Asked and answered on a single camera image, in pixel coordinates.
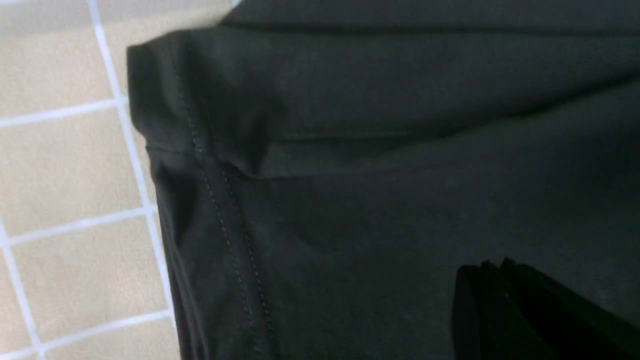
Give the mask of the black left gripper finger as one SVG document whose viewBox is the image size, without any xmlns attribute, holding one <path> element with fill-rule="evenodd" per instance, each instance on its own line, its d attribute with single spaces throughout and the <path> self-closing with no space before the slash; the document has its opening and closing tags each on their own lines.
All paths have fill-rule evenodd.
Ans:
<svg viewBox="0 0 640 360">
<path fill-rule="evenodd" d="M 505 259 L 458 268 L 457 360 L 637 360 L 637 326 L 533 268 Z"/>
</svg>

